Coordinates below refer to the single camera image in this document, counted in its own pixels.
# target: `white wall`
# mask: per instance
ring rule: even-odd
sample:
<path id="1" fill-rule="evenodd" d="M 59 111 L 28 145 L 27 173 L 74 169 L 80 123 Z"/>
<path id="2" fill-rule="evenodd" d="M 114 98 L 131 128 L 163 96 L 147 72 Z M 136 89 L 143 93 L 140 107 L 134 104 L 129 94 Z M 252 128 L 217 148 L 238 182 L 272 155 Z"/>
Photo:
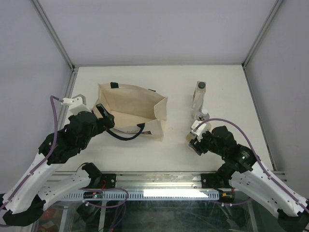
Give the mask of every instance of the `white wall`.
<path id="1" fill-rule="evenodd" d="M 40 0 L 76 65 L 242 63 L 276 0 Z"/>
<path id="2" fill-rule="evenodd" d="M 63 94 L 69 75 L 30 1 L 0 1 L 1 193 L 15 185 L 52 132 L 49 96 Z"/>
<path id="3" fill-rule="evenodd" d="M 309 198 L 308 0 L 285 1 L 247 74 L 278 168 Z"/>

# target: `bag strap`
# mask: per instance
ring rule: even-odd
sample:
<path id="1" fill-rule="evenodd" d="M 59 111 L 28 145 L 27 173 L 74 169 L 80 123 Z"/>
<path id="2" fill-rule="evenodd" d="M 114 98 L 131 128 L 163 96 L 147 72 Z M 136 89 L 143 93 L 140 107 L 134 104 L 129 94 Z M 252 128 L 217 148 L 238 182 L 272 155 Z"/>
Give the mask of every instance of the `bag strap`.
<path id="1" fill-rule="evenodd" d="M 107 130 L 106 132 L 107 132 L 108 134 L 110 134 L 112 137 L 116 138 L 116 139 L 119 139 L 119 140 L 122 140 L 122 141 L 129 141 L 129 140 L 135 139 L 136 137 L 138 137 L 138 136 L 143 132 L 143 130 L 144 130 L 144 128 L 145 128 L 145 123 L 137 124 L 137 126 L 140 128 L 140 131 L 137 132 L 134 136 L 128 137 L 128 138 L 122 137 L 122 136 L 120 136 L 120 135 L 118 135 L 118 134 L 115 134 L 115 133 L 112 132 L 111 130 Z"/>

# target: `white tabletop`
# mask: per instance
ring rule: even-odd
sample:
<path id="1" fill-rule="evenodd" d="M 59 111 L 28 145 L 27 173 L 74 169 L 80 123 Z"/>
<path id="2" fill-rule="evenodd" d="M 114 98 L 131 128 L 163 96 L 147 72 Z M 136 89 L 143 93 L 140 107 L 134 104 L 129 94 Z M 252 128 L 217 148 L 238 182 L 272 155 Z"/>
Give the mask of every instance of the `white tabletop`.
<path id="1" fill-rule="evenodd" d="M 101 171 L 216 171 L 223 164 L 218 155 L 199 156 L 185 144 L 192 124 L 191 104 L 197 81 L 206 82 L 204 105 L 210 116 L 239 125 L 262 161 L 273 170 L 243 69 L 240 65 L 221 65 L 79 68 L 72 96 L 83 94 L 89 107 L 97 100 L 98 84 L 118 82 L 168 96 L 168 119 L 162 142 L 142 137 L 119 141 L 104 132 L 93 138 L 86 150 L 70 158 L 60 171 L 75 171 L 84 162 L 93 162 Z M 211 125 L 214 128 L 224 123 Z M 247 145 L 235 128 L 227 127 L 238 143 Z"/>

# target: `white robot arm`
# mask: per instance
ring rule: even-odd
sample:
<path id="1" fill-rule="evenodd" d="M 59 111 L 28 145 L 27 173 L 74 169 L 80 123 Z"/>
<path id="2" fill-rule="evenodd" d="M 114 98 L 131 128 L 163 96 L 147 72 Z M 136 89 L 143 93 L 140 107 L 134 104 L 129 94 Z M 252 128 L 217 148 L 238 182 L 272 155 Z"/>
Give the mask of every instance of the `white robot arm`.
<path id="1" fill-rule="evenodd" d="M 205 120 L 202 124 L 213 120 L 236 126 L 218 118 Z M 202 124 L 193 126 L 189 146 L 199 155 L 210 151 L 225 161 L 215 175 L 210 174 L 206 178 L 206 182 L 220 188 L 218 183 L 222 181 L 246 193 L 275 216 L 287 232 L 302 232 L 309 223 L 307 199 L 286 186 L 264 165 L 247 137 L 251 148 L 237 144 L 233 134 L 225 126 L 216 127 L 210 132 Z"/>
<path id="2" fill-rule="evenodd" d="M 0 195 L 0 210 L 7 210 L 3 216 L 6 225 L 30 225 L 65 195 L 76 189 L 95 186 L 100 181 L 100 170 L 89 163 L 63 181 L 42 188 L 69 158 L 87 147 L 92 137 L 114 127 L 113 116 L 101 104 L 96 106 L 103 116 L 98 119 L 86 106 L 82 95 L 60 101 L 73 113 L 69 117 L 70 123 L 56 132 L 55 144 L 54 134 L 46 137 L 26 173 L 9 192 Z"/>

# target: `beige tote bag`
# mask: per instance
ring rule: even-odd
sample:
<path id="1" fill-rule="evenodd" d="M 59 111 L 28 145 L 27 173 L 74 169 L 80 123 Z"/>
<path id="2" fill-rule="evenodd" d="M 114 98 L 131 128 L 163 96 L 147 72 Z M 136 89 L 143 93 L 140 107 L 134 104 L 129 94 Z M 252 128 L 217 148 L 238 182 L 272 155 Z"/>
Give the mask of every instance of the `beige tote bag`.
<path id="1" fill-rule="evenodd" d="M 141 134 L 162 141 L 167 120 L 167 101 L 167 97 L 153 90 L 111 82 L 99 85 L 95 105 L 103 104 L 114 115 L 114 132 L 133 133 L 134 137 Z M 96 107 L 93 111 L 97 117 L 102 117 Z"/>

